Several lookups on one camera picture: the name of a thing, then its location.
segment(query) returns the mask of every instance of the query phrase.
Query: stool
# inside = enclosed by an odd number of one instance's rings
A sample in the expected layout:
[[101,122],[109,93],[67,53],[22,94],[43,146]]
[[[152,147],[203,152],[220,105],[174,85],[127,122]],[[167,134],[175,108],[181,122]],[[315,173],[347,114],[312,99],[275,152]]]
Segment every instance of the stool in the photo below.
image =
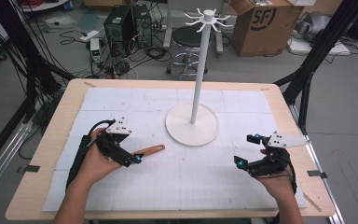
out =
[[183,49],[185,53],[180,53],[171,59],[167,67],[167,74],[171,71],[178,73],[179,80],[183,76],[196,76],[197,64],[199,63],[199,55],[195,52],[200,51],[202,32],[197,33],[200,25],[184,26],[175,29],[172,32],[173,45],[179,49]]

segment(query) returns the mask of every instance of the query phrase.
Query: computer tower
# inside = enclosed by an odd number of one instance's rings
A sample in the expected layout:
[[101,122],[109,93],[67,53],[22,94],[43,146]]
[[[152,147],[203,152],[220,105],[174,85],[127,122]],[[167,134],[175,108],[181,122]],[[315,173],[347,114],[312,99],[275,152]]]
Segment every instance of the computer tower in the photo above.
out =
[[128,57],[130,41],[136,36],[131,7],[115,6],[103,23],[112,55]]
[[146,49],[152,47],[152,18],[150,17],[147,5],[135,5],[132,7],[135,20],[138,46]]

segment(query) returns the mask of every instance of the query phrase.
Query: white pole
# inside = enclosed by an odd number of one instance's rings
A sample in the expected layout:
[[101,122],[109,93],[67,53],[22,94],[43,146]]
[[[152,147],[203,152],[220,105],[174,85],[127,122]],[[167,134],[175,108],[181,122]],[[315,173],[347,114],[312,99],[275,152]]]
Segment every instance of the white pole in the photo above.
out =
[[[213,11],[205,10],[204,11],[204,20],[211,21],[213,19]],[[209,36],[211,34],[211,24],[204,23],[205,27],[202,30],[201,44],[200,44],[200,57],[199,57],[199,66],[197,68],[197,79],[196,79],[196,89],[194,90],[194,99],[193,99],[193,109],[191,112],[191,121],[190,123],[196,123],[197,111],[199,108],[200,101],[200,91],[203,80],[203,74],[205,70],[206,54],[208,52],[209,45]]]

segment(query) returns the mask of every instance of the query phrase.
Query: round white base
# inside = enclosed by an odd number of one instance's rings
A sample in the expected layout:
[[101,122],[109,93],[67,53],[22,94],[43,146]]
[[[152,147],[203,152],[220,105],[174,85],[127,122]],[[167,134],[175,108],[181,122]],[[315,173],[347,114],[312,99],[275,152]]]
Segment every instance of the round white base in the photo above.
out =
[[208,106],[199,105],[196,122],[192,124],[192,107],[191,103],[176,105],[168,112],[165,124],[168,133],[176,141],[190,147],[200,147],[215,139],[219,133],[219,121]]

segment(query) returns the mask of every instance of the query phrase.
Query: extension cord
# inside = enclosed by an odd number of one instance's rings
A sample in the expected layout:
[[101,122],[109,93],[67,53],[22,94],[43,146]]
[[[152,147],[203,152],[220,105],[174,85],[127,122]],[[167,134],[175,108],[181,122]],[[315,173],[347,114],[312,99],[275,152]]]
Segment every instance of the extension cord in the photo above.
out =
[[80,39],[83,41],[88,41],[90,38],[97,35],[98,33],[99,33],[98,31],[94,30],[94,31],[89,32],[86,36],[81,36]]

